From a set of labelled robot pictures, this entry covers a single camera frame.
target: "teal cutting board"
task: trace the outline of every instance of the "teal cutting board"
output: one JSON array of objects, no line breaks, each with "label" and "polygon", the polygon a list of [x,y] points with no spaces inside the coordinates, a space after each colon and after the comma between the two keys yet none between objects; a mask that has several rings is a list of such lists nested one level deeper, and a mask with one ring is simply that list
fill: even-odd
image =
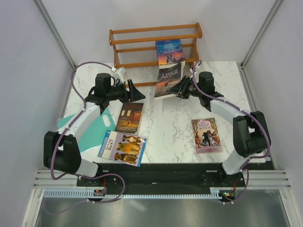
[{"label": "teal cutting board", "polygon": [[[108,116],[110,122],[109,126],[105,125],[105,122],[103,120],[104,115]],[[73,116],[74,115],[62,118],[58,122],[58,128],[63,127]],[[90,124],[90,126],[86,129],[86,131],[80,138],[80,141],[78,142],[80,153],[101,145],[105,137],[106,131],[114,131],[115,128],[116,125],[110,114],[110,111],[108,108],[106,108],[102,115]]]}]

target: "wooden rack rail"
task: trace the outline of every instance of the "wooden rack rail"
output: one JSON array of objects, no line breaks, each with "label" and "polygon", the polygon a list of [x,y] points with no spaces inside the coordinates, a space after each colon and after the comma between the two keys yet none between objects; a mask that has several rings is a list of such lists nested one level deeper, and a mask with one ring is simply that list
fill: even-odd
[{"label": "wooden rack rail", "polygon": [[[158,36],[158,37],[146,37],[146,38],[134,38],[134,39],[114,39],[115,34],[124,33],[137,33],[137,32],[150,32],[150,31],[160,31],[160,30],[171,30],[171,29],[184,29],[184,28],[195,28],[193,34],[182,34],[182,35],[169,35],[169,36]],[[202,38],[202,30],[199,23],[191,25],[176,25],[176,26],[161,26],[161,27],[147,27],[147,28],[135,28],[135,29],[125,29],[125,30],[109,30],[109,44],[114,48],[114,65],[116,68],[125,67],[144,67],[144,66],[154,66],[158,65],[158,61],[146,61],[146,62],[136,62],[136,63],[120,63],[119,54],[126,52],[139,52],[139,51],[156,51],[156,46],[153,47],[140,47],[140,48],[127,48],[127,49],[117,49],[118,44],[133,44],[142,42],[153,42],[161,40],[172,40],[172,39],[193,39],[191,44],[183,44],[183,48],[190,47],[190,57],[185,58],[185,61],[190,65],[197,60],[199,60],[199,54],[197,51],[197,38]],[[144,83],[145,86],[153,85],[155,82]]]}]

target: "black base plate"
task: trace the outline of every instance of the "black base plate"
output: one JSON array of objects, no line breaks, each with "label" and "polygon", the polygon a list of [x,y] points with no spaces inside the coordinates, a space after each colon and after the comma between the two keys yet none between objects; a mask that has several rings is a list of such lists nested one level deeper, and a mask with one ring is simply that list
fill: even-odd
[{"label": "black base plate", "polygon": [[[228,176],[219,180],[216,170],[219,164],[141,164],[140,167],[102,164],[97,175],[106,173],[119,174],[125,180],[124,194],[209,194],[210,187],[244,187],[243,174]],[[104,179],[95,181],[81,178],[77,181],[81,187],[103,187]],[[122,181],[118,177],[106,177],[108,194],[119,194]]]}]

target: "metal floor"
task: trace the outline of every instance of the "metal floor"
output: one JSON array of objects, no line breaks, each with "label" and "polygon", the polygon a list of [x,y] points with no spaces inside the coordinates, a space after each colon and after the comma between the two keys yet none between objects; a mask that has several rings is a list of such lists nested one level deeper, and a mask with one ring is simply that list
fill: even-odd
[{"label": "metal floor", "polygon": [[[42,203],[49,212],[58,212],[81,200],[44,198]],[[208,200],[121,199],[83,203],[56,216],[41,208],[36,226],[288,227],[289,223],[278,191],[246,191],[233,205]]]}]

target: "book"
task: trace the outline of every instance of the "book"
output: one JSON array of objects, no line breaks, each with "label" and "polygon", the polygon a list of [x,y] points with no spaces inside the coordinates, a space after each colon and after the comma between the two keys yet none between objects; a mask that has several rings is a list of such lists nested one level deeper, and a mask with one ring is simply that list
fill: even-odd
[{"label": "book", "polygon": [[157,57],[160,69],[166,69],[175,64],[185,65],[185,58],[179,39],[156,41]]},{"label": "book", "polygon": [[198,119],[191,121],[195,146],[198,154],[222,152],[221,141],[214,118]]},{"label": "book", "polygon": [[180,63],[168,69],[160,69],[155,90],[155,99],[173,97],[168,89],[175,86],[183,77],[183,67]]},{"label": "book", "polygon": [[146,138],[107,131],[98,157],[132,166],[140,166],[145,150]]},{"label": "book", "polygon": [[143,103],[123,103],[115,131],[137,135]]}]

